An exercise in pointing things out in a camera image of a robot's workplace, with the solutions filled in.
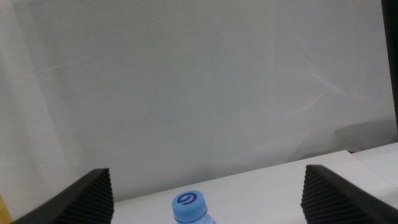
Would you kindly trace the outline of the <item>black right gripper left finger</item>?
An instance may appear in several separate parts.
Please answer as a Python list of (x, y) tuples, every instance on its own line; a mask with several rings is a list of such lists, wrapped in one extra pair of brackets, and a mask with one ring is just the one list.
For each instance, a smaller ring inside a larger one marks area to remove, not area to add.
[(109, 169), (94, 169), (14, 223), (110, 224), (114, 199)]

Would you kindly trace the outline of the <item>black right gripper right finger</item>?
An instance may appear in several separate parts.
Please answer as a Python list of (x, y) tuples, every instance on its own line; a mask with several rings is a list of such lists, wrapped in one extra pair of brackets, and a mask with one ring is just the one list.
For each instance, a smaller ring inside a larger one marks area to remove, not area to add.
[(397, 209), (322, 165), (307, 165), (301, 208), (308, 224), (397, 224)]

